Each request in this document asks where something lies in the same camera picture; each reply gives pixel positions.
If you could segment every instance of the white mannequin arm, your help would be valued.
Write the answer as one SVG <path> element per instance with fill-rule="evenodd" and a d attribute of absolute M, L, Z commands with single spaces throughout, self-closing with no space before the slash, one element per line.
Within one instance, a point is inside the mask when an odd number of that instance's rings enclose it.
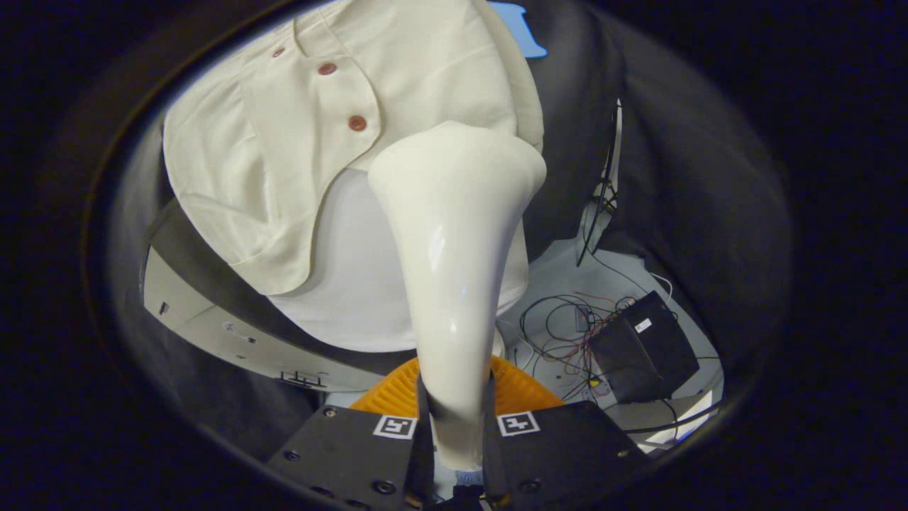
<path fill-rule="evenodd" d="M 400 253 L 444 465 L 477 469 L 501 277 L 546 164 L 520 138 L 447 122 L 383 151 L 369 184 Z"/>

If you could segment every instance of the white cable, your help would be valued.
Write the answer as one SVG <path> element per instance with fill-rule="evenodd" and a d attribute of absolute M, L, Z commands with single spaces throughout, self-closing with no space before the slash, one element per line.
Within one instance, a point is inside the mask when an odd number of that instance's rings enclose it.
<path fill-rule="evenodd" d="M 649 274 L 652 275 L 652 276 L 654 276 L 655 278 L 657 278 L 657 279 L 659 279 L 659 280 L 665 282 L 666 284 L 668 284 L 668 299 L 671 300 L 671 299 L 672 299 L 672 291 L 675 290 L 675 288 L 672 286 L 672 283 L 669 282 L 667 278 L 665 278 L 665 277 L 663 277 L 663 276 L 658 276 L 658 275 L 654 274 L 653 272 L 649 272 Z"/>
<path fill-rule="evenodd" d="M 523 366 L 520 368 L 521 371 L 525 371 L 527 369 L 527 366 L 529 366 L 529 361 L 532 360 L 533 355 L 536 354 L 536 348 L 532 344 L 530 344 L 527 339 L 523 338 L 523 336 L 520 334 L 520 331 L 517 329 L 516 326 L 514 326 L 513 323 L 511 323 L 510 321 L 505 321 L 504 319 L 497 319 L 496 321 L 499 321 L 506 325 L 510 325 L 510 327 L 514 329 L 514 333 L 517 334 L 517 338 L 520 339 L 521 341 L 523 341 L 524 344 L 526 344 L 529 347 L 529 357 L 527 357 L 527 361 L 524 362 Z"/>

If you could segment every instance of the white label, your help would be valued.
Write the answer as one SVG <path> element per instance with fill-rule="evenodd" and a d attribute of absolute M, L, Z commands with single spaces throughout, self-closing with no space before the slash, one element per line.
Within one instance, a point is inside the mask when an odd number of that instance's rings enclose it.
<path fill-rule="evenodd" d="M 413 438 L 413 432 L 416 431 L 417 422 L 418 420 L 413 417 L 381 416 L 379 424 L 375 426 L 375 431 L 372 434 L 375 436 L 386 436 L 387 438 L 410 440 Z"/>
<path fill-rule="evenodd" d="M 502 436 L 523 435 L 539 431 L 539 425 L 536 424 L 533 412 L 498 416 L 498 427 L 501 429 Z"/>
<path fill-rule="evenodd" d="M 639 325 L 635 326 L 634 329 L 639 334 L 640 332 L 643 332 L 644 330 L 646 330 L 647 328 L 649 328 L 652 325 L 653 325 L 653 322 L 650 321 L 649 318 L 647 318 L 647 319 L 644 319 L 643 321 L 641 321 Z"/>

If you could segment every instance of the blue object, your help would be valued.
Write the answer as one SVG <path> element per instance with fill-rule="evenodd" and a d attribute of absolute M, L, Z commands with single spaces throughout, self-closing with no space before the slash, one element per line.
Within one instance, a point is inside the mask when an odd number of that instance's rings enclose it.
<path fill-rule="evenodd" d="M 536 39 L 533 39 L 533 35 L 529 32 L 527 20 L 523 19 L 523 14 L 527 12 L 527 9 L 514 4 L 489 3 L 495 8 L 501 19 L 504 20 L 511 35 L 517 39 L 520 51 L 523 52 L 525 58 L 540 58 L 548 55 L 546 48 L 540 46 Z"/>

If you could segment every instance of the black metal plate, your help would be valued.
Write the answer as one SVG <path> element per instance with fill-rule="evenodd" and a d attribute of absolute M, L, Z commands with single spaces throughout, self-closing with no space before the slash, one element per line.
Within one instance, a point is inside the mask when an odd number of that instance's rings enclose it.
<path fill-rule="evenodd" d="M 323 406 L 268 465 L 298 485 L 341 502 L 362 508 L 401 509 L 413 436 L 376 435 L 382 417 Z M 405 419 L 396 424 L 403 425 L 400 433 L 405 436 L 409 427 L 415 434 L 418 422 Z"/>
<path fill-rule="evenodd" d="M 504 470 L 518 510 L 594 504 L 649 462 L 593 403 L 584 401 L 531 414 L 538 431 L 503 436 L 497 421 L 493 438 L 498 448 L 486 453 L 500 456 L 498 466 Z M 527 422 L 528 417 L 518 416 L 514 424 Z M 521 428 L 504 429 L 513 433 Z"/>

